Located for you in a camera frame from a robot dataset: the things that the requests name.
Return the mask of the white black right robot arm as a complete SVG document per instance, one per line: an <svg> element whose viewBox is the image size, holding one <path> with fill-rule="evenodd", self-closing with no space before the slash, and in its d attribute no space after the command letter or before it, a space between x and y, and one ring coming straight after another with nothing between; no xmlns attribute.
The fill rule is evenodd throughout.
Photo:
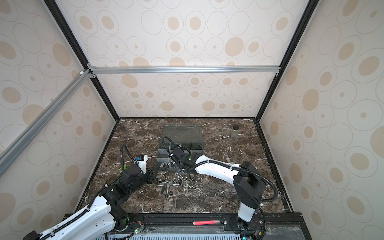
<svg viewBox="0 0 384 240"><path fill-rule="evenodd" d="M225 181L234 186L240 200L238 218L244 223L252 221L261 204L278 199L277 187L262 176L250 162L230 164L213 160L200 153L193 153L185 147L177 145L169 137L162 137L162 145L168 141L173 150L166 147L168 157L184 174L194 173L207 175Z"/></svg>

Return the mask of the clear grey compartment organizer box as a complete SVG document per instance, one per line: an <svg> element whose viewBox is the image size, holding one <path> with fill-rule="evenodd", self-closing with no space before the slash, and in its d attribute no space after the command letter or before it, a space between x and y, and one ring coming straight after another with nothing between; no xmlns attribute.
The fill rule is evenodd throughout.
<svg viewBox="0 0 384 240"><path fill-rule="evenodd" d="M203 130L199 125L165 125L162 137L169 137L176 145L185 147L192 153L203 153ZM177 165L168 157L168 149L170 152L174 149L169 140L165 139L165 146L160 141L158 148L157 162L161 171L181 172Z"/></svg>

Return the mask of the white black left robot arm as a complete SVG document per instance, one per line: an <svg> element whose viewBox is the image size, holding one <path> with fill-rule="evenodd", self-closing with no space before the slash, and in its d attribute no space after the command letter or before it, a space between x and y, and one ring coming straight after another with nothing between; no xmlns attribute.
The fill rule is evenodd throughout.
<svg viewBox="0 0 384 240"><path fill-rule="evenodd" d="M143 185L153 183L155 176L146 169L148 156L133 157L125 144L121 145L121 160L120 175L102 187L88 205L40 234L30 232L24 239L92 240L114 229L127 227L128 216L121 205Z"/></svg>

